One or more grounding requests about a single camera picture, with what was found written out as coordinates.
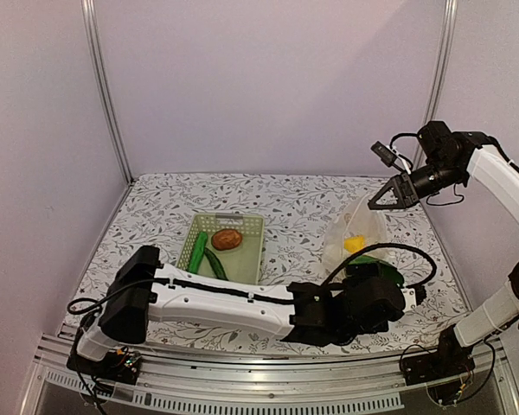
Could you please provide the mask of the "white green bok choy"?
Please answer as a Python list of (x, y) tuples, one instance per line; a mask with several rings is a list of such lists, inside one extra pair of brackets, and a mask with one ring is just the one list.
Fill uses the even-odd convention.
[(388, 263), (386, 260), (377, 257), (362, 255), (352, 260), (345, 269), (346, 274), (352, 277), (368, 278), (381, 277), (386, 278), (400, 287), (404, 286), (405, 279), (398, 271), (397, 267)]

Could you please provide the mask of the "clear zip top bag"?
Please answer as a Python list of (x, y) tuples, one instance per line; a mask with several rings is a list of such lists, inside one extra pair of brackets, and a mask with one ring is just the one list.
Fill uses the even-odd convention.
[(328, 225), (321, 256), (321, 265), (326, 274), (351, 255), (343, 248), (345, 239), (362, 235), (366, 246), (390, 241), (384, 215), (368, 208), (369, 199), (369, 195), (364, 195), (350, 202)]

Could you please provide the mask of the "yellow lemon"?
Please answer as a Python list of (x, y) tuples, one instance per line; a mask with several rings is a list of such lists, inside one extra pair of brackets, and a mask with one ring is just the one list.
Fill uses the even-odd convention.
[(365, 246), (365, 238), (362, 235), (349, 237), (343, 242), (343, 248), (350, 254), (361, 251)]

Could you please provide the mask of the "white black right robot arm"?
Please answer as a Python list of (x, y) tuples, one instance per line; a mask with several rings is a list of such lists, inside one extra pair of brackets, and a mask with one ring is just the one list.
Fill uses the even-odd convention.
[[(519, 225), (519, 167), (505, 154), (499, 142), (480, 131), (451, 131), (443, 121), (430, 121), (414, 133), (426, 163), (402, 169), (368, 202), (371, 210), (411, 208), (422, 199), (452, 185), (481, 183)], [(519, 261), (507, 282), (467, 317), (443, 332), (445, 345), (430, 359), (436, 376), (447, 377), (464, 360), (462, 349), (503, 330), (519, 317)]]

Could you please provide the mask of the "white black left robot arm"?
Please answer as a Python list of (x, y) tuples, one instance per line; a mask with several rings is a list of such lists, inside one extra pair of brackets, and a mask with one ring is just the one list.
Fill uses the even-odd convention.
[(111, 349), (144, 343), (149, 322), (175, 321), (241, 329), (320, 348), (345, 345), (400, 320), (406, 307), (403, 290), (385, 277), (239, 284), (162, 265), (158, 248), (142, 246), (118, 270), (106, 297), (81, 310), (91, 319), (75, 352), (91, 374), (102, 375), (111, 368)]

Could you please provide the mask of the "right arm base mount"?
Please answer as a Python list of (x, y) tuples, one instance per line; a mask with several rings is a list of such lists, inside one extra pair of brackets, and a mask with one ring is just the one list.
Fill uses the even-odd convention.
[(475, 368), (473, 346), (462, 347), (451, 326), (439, 335), (433, 352), (401, 357), (399, 368), (408, 386), (467, 374)]

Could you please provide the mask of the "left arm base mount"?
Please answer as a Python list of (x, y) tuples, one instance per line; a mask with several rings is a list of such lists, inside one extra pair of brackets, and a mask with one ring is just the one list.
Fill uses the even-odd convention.
[(128, 348), (107, 352), (101, 361), (91, 361), (74, 351), (67, 359), (67, 368), (99, 380), (135, 386), (141, 371), (142, 355)]

